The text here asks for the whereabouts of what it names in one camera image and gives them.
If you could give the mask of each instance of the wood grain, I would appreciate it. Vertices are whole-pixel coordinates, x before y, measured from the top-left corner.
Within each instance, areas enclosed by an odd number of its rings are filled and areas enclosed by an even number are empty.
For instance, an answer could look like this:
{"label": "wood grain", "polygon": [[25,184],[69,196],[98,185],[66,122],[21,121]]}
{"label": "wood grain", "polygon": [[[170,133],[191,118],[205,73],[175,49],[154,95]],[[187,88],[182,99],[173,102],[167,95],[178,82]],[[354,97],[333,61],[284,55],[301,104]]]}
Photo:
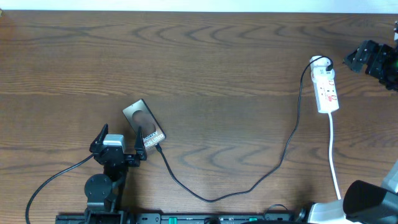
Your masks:
{"label": "wood grain", "polygon": [[[342,58],[363,40],[392,44],[392,15],[8,11],[0,19],[0,223],[24,223],[34,190],[89,155],[108,123],[135,135],[121,110],[144,98],[167,134],[175,175],[215,198],[242,191],[280,158],[292,131],[299,79],[311,56],[335,61],[340,110],[335,164],[341,192],[357,179],[379,185],[398,158],[396,93],[352,73]],[[203,203],[181,189],[159,153],[130,169],[132,210],[262,212],[335,199],[328,118],[305,78],[302,119],[275,174],[245,196]],[[48,184],[32,223],[82,212],[94,160]]]}

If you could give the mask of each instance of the white cable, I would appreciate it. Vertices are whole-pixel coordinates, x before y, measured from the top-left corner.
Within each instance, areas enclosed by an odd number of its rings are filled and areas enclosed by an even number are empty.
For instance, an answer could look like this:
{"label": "white cable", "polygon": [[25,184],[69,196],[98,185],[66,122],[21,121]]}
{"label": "white cable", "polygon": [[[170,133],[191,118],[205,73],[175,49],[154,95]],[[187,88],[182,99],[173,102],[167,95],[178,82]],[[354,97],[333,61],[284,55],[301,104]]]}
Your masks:
{"label": "white cable", "polygon": [[333,119],[331,118],[331,112],[329,112],[328,115],[330,122],[329,163],[330,163],[331,176],[333,178],[333,183],[335,185],[337,199],[340,200],[341,199],[340,190],[337,184],[335,166],[333,165]]}

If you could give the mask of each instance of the electrical socket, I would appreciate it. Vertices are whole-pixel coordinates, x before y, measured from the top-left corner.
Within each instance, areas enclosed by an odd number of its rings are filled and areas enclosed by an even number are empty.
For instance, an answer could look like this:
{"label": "electrical socket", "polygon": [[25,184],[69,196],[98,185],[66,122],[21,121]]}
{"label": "electrical socket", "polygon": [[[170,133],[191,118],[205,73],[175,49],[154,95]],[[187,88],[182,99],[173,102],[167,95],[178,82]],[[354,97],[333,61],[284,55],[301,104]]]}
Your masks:
{"label": "electrical socket", "polygon": [[[310,62],[320,56],[314,56]],[[321,58],[311,64],[311,79],[315,90],[315,98],[319,113],[331,113],[339,108],[335,86],[335,71],[326,71],[331,62]]]}

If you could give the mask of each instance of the wire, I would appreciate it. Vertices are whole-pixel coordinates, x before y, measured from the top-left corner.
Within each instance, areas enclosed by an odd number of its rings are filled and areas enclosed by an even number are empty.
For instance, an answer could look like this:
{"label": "wire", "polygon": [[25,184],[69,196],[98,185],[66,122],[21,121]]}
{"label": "wire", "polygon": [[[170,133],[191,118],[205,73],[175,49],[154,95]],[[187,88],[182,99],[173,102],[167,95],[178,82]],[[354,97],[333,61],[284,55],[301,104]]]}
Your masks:
{"label": "wire", "polygon": [[86,159],[83,159],[81,162],[67,168],[64,169],[63,171],[59,172],[58,174],[53,175],[52,177],[50,177],[48,180],[46,180],[31,196],[29,202],[26,205],[26,210],[25,210],[25,220],[27,224],[30,224],[30,220],[29,220],[29,209],[30,206],[32,205],[33,199],[35,199],[36,195],[43,189],[44,186],[46,186],[51,180],[55,179],[56,177],[73,170],[76,167],[79,167],[80,165],[82,165],[83,163],[89,161],[92,157],[94,156],[94,154],[90,155],[89,157],[87,157]]}
{"label": "wire", "polygon": [[329,122],[330,122],[329,164],[330,164],[331,176],[333,178],[333,183],[335,185],[337,199],[340,200],[341,199],[340,190],[338,189],[335,166],[333,165],[333,135],[334,135],[333,134],[333,119],[331,118],[330,112],[328,113],[328,115],[329,115]]}
{"label": "wire", "polygon": [[285,207],[285,205],[282,205],[282,204],[274,204],[274,205],[271,205],[270,207],[267,208],[267,210],[264,212],[262,218],[265,220],[265,219],[266,219],[266,215],[268,214],[268,211],[269,211],[270,209],[272,209],[272,208],[275,208],[275,207],[283,207],[283,208],[285,208],[285,209],[290,213],[290,210],[287,209],[287,208]]}
{"label": "wire", "polygon": [[301,78],[300,78],[300,91],[299,91],[299,93],[298,93],[297,121],[296,121],[296,125],[295,125],[295,127],[294,127],[294,129],[293,129],[293,131],[292,131],[292,134],[290,134],[290,136],[289,136],[289,138],[288,138],[288,140],[287,140],[287,142],[286,142],[286,145],[285,145],[285,148],[284,148],[284,150],[283,150],[282,156],[280,157],[280,161],[279,161],[279,163],[278,163],[277,166],[275,166],[270,172],[268,172],[268,173],[266,173],[265,175],[263,175],[263,176],[262,176],[262,177],[261,177],[249,190],[245,190],[245,191],[242,191],[242,192],[235,192],[235,193],[227,194],[227,195],[224,195],[224,196],[219,197],[219,198],[216,198],[216,199],[206,199],[206,198],[203,198],[203,197],[197,195],[195,192],[191,191],[191,190],[190,190],[188,187],[186,187],[185,185],[183,185],[183,184],[174,176],[173,171],[171,170],[171,168],[170,168],[170,166],[169,166],[169,163],[167,162],[167,159],[166,159],[166,157],[164,156],[164,154],[163,154],[163,152],[162,152],[161,146],[160,146],[159,144],[156,144],[156,149],[157,149],[157,150],[160,152],[160,154],[162,155],[163,160],[164,160],[164,163],[166,164],[167,170],[168,170],[170,176],[173,178],[173,180],[174,180],[176,183],[178,183],[179,186],[181,186],[183,189],[185,189],[187,192],[191,193],[193,196],[195,196],[195,197],[198,198],[199,200],[202,200],[202,201],[208,202],[208,203],[217,202],[217,201],[219,201],[219,200],[223,200],[224,198],[232,197],[232,196],[235,196],[235,195],[247,194],[247,193],[252,192],[252,191],[265,179],[265,178],[269,177],[271,174],[273,174],[275,171],[277,171],[277,170],[281,167],[282,162],[283,162],[284,159],[285,159],[286,149],[287,149],[287,147],[289,146],[289,143],[290,143],[290,141],[292,140],[293,135],[294,135],[294,133],[296,132],[298,126],[299,126],[299,121],[300,121],[301,94],[302,94],[302,90],[303,90],[303,77],[304,77],[304,75],[305,75],[305,72],[307,71],[307,68],[308,68],[313,62],[316,62],[317,60],[319,60],[319,59],[321,59],[321,58],[327,58],[327,59],[329,59],[330,62],[331,62],[331,64],[328,66],[328,68],[326,68],[326,70],[331,70],[331,69],[333,68],[333,61],[332,61],[329,57],[327,57],[327,56],[320,56],[320,57],[318,57],[317,59],[312,60],[312,61],[304,68],[304,71],[303,71],[303,73],[301,74]]}

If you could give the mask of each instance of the white background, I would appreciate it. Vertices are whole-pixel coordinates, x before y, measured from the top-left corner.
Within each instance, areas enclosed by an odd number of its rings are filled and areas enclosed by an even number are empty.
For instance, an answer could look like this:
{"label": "white background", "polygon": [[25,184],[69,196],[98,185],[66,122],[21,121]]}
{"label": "white background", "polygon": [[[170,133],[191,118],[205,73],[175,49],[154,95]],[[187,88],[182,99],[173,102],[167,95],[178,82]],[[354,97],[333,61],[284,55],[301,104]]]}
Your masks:
{"label": "white background", "polygon": [[398,14],[398,0],[0,0],[0,8],[188,12],[343,12]]}

